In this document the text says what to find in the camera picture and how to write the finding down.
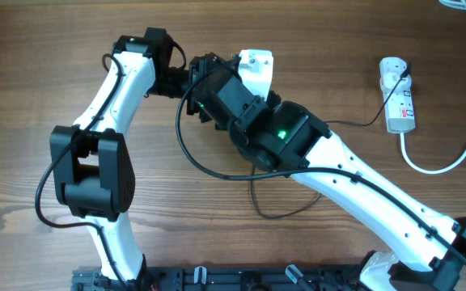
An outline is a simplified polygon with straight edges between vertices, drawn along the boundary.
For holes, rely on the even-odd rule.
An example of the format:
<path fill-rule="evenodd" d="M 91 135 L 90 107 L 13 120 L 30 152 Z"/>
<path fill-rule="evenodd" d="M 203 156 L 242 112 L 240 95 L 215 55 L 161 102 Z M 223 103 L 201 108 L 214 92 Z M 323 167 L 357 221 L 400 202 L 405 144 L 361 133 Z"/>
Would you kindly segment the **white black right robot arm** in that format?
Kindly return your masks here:
<path fill-rule="evenodd" d="M 263 179 L 289 176 L 316 190 L 387 245 L 363 264 L 371 290 L 451 290 L 466 268 L 466 217 L 435 212 L 358 158 L 322 120 L 293 102 L 275 107 L 233 73 L 192 81 L 192 101 Z"/>

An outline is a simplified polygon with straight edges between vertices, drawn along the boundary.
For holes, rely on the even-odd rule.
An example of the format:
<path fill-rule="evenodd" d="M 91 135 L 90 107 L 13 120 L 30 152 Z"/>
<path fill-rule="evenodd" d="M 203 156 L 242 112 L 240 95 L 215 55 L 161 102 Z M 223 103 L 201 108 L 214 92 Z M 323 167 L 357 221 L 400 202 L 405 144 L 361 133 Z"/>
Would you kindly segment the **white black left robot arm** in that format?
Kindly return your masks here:
<path fill-rule="evenodd" d="M 145 35 L 120 36 L 110 53 L 107 76 L 87 110 L 71 126 L 56 126 L 50 135 L 52 162 L 36 190 L 38 218 L 45 181 L 54 179 L 59 204 L 90 230 L 101 259 L 97 287 L 141 290 L 153 280 L 132 233 L 128 210 L 135 174 L 126 135 L 142 99 L 153 93 L 180 98 L 196 74 L 170 65 L 181 47 L 163 28 Z"/>

